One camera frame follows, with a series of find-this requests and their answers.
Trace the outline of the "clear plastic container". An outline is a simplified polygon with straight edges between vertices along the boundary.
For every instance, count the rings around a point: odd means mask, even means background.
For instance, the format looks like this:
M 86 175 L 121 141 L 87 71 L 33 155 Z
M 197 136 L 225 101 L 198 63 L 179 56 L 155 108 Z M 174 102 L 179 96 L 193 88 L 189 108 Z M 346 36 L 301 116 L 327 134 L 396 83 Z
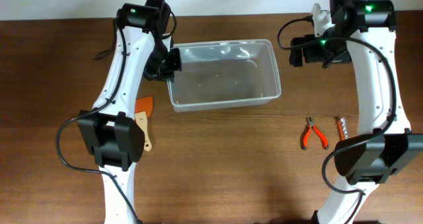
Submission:
M 193 42 L 176 48 L 182 69 L 167 83 L 175 112 L 255 106 L 282 93 L 267 39 Z

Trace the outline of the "orange scraper wooden handle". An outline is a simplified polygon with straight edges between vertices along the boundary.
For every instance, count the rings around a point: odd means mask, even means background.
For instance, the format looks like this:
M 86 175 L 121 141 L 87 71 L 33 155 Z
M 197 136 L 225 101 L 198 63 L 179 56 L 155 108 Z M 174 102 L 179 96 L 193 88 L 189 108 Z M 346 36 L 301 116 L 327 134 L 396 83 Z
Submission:
M 148 132 L 148 118 L 151 117 L 153 111 L 153 97 L 147 96 L 138 98 L 135 101 L 135 121 L 136 124 L 142 129 L 145 134 L 144 150 L 150 151 L 152 143 L 149 138 Z

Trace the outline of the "orange handled corkscrew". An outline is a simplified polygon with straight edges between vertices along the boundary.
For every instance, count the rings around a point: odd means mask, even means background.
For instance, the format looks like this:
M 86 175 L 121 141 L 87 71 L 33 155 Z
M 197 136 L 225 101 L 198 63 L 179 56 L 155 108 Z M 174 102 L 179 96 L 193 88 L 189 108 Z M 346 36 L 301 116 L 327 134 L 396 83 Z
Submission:
M 343 141 L 343 140 L 348 139 L 349 136 L 348 136 L 348 128 L 347 128 L 347 125 L 346 125 L 346 119 L 336 117 L 336 124 L 338 126 L 338 133 L 339 133 L 340 140 Z

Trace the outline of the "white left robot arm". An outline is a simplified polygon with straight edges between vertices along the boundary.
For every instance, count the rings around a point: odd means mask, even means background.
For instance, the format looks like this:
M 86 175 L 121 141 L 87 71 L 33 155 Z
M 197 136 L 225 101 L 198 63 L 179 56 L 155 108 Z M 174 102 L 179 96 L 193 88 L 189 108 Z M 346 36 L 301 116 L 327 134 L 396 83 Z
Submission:
M 124 4 L 116 13 L 112 65 L 91 111 L 77 125 L 104 184 L 105 223 L 139 223 L 134 209 L 135 168 L 146 132 L 135 121 L 142 79 L 168 81 L 182 69 L 180 52 L 165 31 L 173 16 L 165 0 Z

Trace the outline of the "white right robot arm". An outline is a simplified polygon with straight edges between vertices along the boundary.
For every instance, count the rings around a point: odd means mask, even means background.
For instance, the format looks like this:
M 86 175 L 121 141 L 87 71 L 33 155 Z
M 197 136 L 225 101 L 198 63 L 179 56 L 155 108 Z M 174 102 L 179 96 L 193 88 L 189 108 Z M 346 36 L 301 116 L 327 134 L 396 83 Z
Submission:
M 338 178 L 311 220 L 352 223 L 365 199 L 422 152 L 397 81 L 395 9 L 390 0 L 330 0 L 329 10 L 315 5 L 307 21 L 314 32 L 291 41 L 289 62 L 352 63 L 359 102 L 358 134 L 328 155 Z

